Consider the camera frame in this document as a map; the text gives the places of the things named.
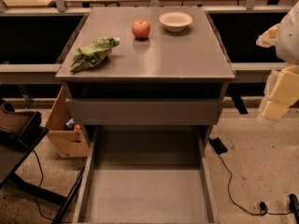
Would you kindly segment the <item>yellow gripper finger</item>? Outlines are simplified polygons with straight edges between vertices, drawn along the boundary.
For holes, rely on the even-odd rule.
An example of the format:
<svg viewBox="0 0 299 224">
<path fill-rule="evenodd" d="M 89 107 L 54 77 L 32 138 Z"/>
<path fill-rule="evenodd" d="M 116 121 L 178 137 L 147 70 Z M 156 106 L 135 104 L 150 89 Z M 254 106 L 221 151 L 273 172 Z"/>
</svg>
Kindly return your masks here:
<svg viewBox="0 0 299 224">
<path fill-rule="evenodd" d="M 256 40 L 256 45 L 263 48 L 275 46 L 277 43 L 279 23 L 273 25 L 260 35 Z"/>
<path fill-rule="evenodd" d="M 299 100 L 299 66 L 288 66 L 281 71 L 273 70 L 261 101 L 261 118 L 277 121 Z"/>
</svg>

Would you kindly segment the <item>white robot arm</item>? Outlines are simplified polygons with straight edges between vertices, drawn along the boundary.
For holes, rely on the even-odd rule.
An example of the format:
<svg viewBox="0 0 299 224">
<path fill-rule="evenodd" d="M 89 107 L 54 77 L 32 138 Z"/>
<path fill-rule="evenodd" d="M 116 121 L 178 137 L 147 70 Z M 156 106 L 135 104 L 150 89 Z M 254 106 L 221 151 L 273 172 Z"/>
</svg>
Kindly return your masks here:
<svg viewBox="0 0 299 224">
<path fill-rule="evenodd" d="M 275 122 L 299 101 L 299 2 L 280 23 L 260 35 L 256 45 L 263 48 L 274 46 L 277 57 L 288 64 L 280 72 L 270 74 L 260 104 L 259 120 Z"/>
</svg>

